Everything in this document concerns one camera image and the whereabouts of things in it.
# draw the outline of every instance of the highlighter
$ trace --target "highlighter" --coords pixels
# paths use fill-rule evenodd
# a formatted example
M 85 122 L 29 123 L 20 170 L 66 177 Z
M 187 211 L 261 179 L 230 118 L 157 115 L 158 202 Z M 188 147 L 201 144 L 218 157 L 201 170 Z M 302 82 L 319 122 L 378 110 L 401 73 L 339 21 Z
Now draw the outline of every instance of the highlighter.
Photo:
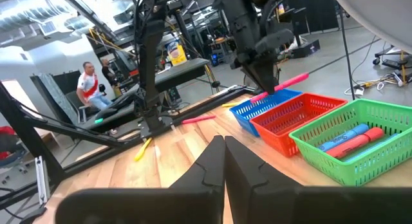
M 366 144 L 376 141 L 384 136 L 384 131 L 379 127 L 373 127 L 364 134 L 340 144 L 326 153 L 336 159 L 341 159 L 355 149 L 365 146 Z
M 375 144 L 374 146 L 370 147 L 368 150 L 366 150 L 366 151 L 364 151 L 364 152 L 361 152 L 361 153 L 357 154 L 356 156 L 347 159 L 345 162 L 351 163 L 351 162 L 354 162 L 354 161 L 358 160 L 359 158 L 362 158 L 363 156 L 366 156 L 368 153 L 370 153 L 371 151 L 373 151 L 375 148 L 379 147 L 380 145 L 382 145 L 383 143 L 385 143 L 386 141 L 392 139 L 393 137 L 395 137 L 395 136 L 397 136 L 397 135 L 398 135 L 398 134 L 396 134 L 396 133 L 393 134 L 393 135 L 391 135 L 391 136 L 390 136 L 389 138 L 387 138 L 385 141 L 382 141 L 382 142 L 379 142 L 379 143 Z
M 339 144 L 343 144 L 346 141 L 351 140 L 355 138 L 356 136 L 365 133 L 367 130 L 369 130 L 368 125 L 359 124 L 356 127 L 354 127 L 352 130 L 347 131 L 339 136 L 336 136 L 335 138 L 331 139 L 329 142 L 323 143 L 318 148 L 322 151 L 329 151 L 330 149 L 333 149 Z

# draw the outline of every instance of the yellow marker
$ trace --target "yellow marker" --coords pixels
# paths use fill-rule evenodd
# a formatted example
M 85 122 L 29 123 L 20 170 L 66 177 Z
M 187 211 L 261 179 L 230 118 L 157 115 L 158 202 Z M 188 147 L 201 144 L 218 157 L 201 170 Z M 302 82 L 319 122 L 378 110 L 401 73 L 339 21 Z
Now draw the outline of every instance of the yellow marker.
M 222 107 L 232 107 L 232 106 L 237 106 L 239 104 L 240 104 L 240 102 L 234 102 L 234 103 L 231 103 L 231 104 L 224 104 L 224 105 L 222 105 Z
M 141 157 L 144 155 L 144 151 L 146 150 L 146 147 L 150 144 L 150 142 L 152 141 L 152 138 L 149 138 L 146 143 L 144 143 L 144 145 L 140 148 L 139 152 L 136 154 L 135 156 L 135 161 L 139 161 L 141 159 Z

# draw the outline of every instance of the blue marker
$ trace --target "blue marker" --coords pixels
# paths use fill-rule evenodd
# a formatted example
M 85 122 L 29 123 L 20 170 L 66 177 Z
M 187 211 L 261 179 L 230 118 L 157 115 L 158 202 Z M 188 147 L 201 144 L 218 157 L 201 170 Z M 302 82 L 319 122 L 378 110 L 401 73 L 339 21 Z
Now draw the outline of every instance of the blue marker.
M 318 148 L 324 152 L 333 149 L 334 147 L 345 143 L 346 141 L 355 138 L 358 135 L 361 135 L 363 133 L 365 133 L 366 131 L 369 130 L 368 125 L 366 124 L 359 124 L 356 127 L 354 127 L 352 130 L 347 131 L 339 136 L 336 136 L 335 138 L 333 138 L 332 140 L 330 140 L 329 142 L 326 142 L 322 145 L 320 145 Z
M 374 146 L 370 147 L 368 150 L 366 150 L 366 151 L 364 151 L 364 152 L 361 152 L 360 154 L 357 154 L 356 156 L 351 157 L 351 158 L 345 160 L 345 162 L 346 162 L 346 163 L 351 163 L 351 162 L 354 162 L 354 161 L 358 160 L 359 158 L 362 158 L 363 156 L 366 156 L 366 155 L 367 155 L 368 153 L 370 153 L 372 150 L 376 149 L 377 147 L 381 146 L 383 143 L 385 143 L 386 141 L 392 139 L 393 137 L 395 137 L 395 136 L 397 136 L 397 135 L 398 135 L 398 134 L 395 133 L 395 134 L 389 136 L 389 138 L 387 138 L 385 141 L 382 141 L 382 142 L 379 142 L 379 143 L 375 144 Z

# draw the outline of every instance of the wooden table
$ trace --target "wooden table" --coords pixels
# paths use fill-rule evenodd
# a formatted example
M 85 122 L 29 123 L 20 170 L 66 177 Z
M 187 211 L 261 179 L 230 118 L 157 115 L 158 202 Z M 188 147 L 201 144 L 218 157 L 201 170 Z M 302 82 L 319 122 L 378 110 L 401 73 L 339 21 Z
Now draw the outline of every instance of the wooden table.
M 241 102 L 248 98 L 250 95 L 243 95 L 232 102 Z M 54 223 L 53 217 L 58 204 L 67 195 L 81 189 L 167 188 L 189 169 L 215 135 L 234 136 L 271 166 L 303 185 L 340 186 L 308 165 L 301 156 L 285 158 L 267 146 L 260 138 L 243 130 L 228 108 L 217 107 L 206 115 L 216 115 L 216 118 L 197 124 L 181 125 L 154 138 L 139 162 L 134 162 L 133 158 L 141 145 L 64 180 L 47 203 L 46 213 L 35 223 Z M 411 169 L 412 161 L 408 160 L 369 182 L 366 186 L 412 187 Z M 233 223 L 227 195 L 225 197 L 224 223 Z

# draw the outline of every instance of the pink marker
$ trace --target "pink marker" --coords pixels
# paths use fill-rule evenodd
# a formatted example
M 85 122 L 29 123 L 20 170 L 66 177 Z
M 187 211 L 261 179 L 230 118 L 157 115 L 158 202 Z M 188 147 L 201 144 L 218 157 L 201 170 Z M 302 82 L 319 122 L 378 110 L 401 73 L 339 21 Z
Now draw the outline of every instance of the pink marker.
M 256 95 L 255 97 L 251 98 L 251 99 L 250 99 L 250 102 L 251 102 L 251 103 L 255 103 L 255 102 L 257 102 L 257 101 L 259 101 L 259 100 L 261 100 L 261 99 L 264 99 L 264 98 L 267 97 L 268 95 L 269 95 L 269 93 L 263 92 L 262 94 Z
M 300 75 L 298 75 L 298 76 L 296 76 L 292 79 L 286 80 L 284 83 L 282 83 L 278 86 L 275 86 L 275 91 L 279 91 L 279 90 L 285 89 L 289 86 L 292 86 L 294 84 L 298 84 L 298 83 L 306 80 L 308 77 L 309 77 L 309 73 L 302 73 L 302 74 L 300 74 Z
M 208 120 L 208 119 L 212 119 L 212 118 L 216 118 L 216 115 L 210 115 L 210 116 L 205 116 L 205 117 L 197 117 L 197 118 L 190 118 L 187 120 L 183 120 L 182 124 L 191 124 L 194 122 L 199 122 L 199 121 L 203 121 L 203 120 Z

